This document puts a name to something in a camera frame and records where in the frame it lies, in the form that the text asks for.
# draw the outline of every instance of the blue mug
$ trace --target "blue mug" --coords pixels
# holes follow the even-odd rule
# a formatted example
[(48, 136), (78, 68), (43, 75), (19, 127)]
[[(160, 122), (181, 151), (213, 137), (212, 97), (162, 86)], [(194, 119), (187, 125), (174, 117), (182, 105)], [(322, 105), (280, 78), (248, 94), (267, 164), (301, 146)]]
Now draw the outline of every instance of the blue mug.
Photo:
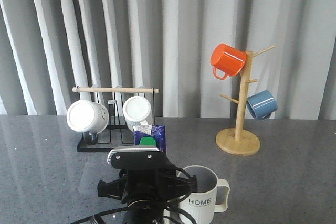
[(265, 120), (278, 109), (277, 101), (271, 92), (264, 90), (247, 98), (246, 106), (254, 119)]

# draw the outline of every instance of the camera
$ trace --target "camera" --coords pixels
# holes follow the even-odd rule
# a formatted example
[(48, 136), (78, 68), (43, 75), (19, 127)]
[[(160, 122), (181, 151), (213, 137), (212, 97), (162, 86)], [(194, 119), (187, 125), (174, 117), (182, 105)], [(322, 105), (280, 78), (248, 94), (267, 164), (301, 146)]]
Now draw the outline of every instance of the camera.
[(163, 223), (164, 209), (178, 211), (176, 204), (197, 191), (196, 176), (177, 177), (177, 171), (186, 172), (156, 146), (115, 148), (108, 155), (108, 163), (120, 170), (119, 179), (109, 183), (100, 180), (98, 196), (127, 205), (123, 224)]

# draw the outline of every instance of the granite countertop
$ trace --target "granite countertop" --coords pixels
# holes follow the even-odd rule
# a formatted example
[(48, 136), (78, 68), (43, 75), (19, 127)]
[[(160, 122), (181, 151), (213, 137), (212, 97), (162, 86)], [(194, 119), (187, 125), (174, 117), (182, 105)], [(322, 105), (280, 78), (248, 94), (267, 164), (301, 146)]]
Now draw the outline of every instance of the granite countertop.
[[(336, 121), (245, 120), (261, 148), (234, 156), (215, 143), (233, 119), (157, 118), (167, 157), (207, 166), (231, 186), (228, 210), (212, 223), (336, 223)], [(0, 223), (71, 223), (123, 207), (97, 184), (119, 176), (106, 153), (79, 153), (81, 134), (64, 116), (0, 116)], [(120, 145), (120, 140), (113, 140)], [(121, 223), (122, 214), (104, 218)]]

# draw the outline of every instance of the blue package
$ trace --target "blue package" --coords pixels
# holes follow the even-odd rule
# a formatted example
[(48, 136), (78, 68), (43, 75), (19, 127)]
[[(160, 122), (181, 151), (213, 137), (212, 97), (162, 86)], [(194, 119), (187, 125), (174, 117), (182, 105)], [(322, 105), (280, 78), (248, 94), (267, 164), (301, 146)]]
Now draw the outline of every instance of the blue package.
[(164, 125), (139, 125), (134, 128), (134, 144), (139, 145), (141, 138), (151, 136), (156, 141), (157, 148), (166, 153), (166, 133)]

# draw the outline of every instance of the green lid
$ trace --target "green lid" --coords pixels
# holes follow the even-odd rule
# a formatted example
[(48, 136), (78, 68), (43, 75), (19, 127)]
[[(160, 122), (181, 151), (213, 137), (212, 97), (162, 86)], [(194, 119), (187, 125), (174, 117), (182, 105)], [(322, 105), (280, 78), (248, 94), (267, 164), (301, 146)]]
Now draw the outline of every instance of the green lid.
[(156, 141), (154, 138), (150, 136), (144, 136), (140, 140), (140, 145), (155, 145), (156, 146)]

